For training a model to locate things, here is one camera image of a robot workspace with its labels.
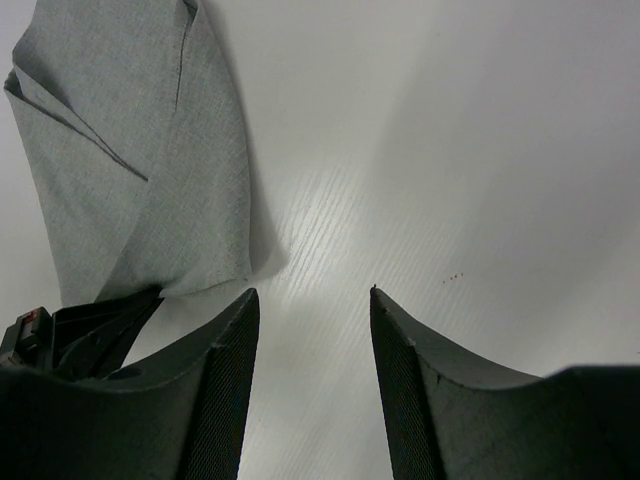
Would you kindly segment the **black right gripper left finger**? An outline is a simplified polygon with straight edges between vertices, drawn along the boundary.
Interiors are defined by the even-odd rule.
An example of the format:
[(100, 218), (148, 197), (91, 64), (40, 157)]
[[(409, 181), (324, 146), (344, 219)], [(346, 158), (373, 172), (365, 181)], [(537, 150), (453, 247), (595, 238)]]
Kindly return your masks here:
[(5, 479), (233, 479), (259, 338), (248, 289), (214, 319), (105, 378), (1, 366)]

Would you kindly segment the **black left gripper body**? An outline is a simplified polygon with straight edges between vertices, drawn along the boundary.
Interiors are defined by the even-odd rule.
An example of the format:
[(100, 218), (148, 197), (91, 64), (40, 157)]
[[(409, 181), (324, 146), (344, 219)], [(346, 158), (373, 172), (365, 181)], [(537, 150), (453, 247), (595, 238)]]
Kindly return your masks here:
[(31, 310), (9, 326), (1, 343), (1, 366), (53, 368), (54, 320), (45, 308)]

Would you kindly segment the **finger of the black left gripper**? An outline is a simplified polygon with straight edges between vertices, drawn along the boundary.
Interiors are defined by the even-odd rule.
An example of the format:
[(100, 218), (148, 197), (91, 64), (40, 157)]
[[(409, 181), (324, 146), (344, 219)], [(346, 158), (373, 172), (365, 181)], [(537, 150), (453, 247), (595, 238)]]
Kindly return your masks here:
[(105, 378), (121, 368), (143, 326), (163, 302), (160, 289), (63, 308), (53, 315), (52, 372)]

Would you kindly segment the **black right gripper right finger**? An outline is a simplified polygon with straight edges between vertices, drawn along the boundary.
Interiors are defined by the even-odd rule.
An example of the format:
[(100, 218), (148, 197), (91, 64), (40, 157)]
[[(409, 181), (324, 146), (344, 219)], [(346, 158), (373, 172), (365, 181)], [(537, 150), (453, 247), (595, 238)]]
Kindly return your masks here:
[(639, 370), (535, 377), (423, 325), (382, 290), (370, 330), (397, 479), (635, 479)]

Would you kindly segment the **grey cloth napkin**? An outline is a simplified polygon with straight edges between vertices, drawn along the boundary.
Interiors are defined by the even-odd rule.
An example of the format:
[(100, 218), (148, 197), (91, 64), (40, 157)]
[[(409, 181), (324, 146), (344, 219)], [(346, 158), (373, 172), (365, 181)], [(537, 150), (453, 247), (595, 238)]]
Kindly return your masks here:
[(199, 1), (40, 1), (4, 90), (62, 303), (250, 273), (243, 113)]

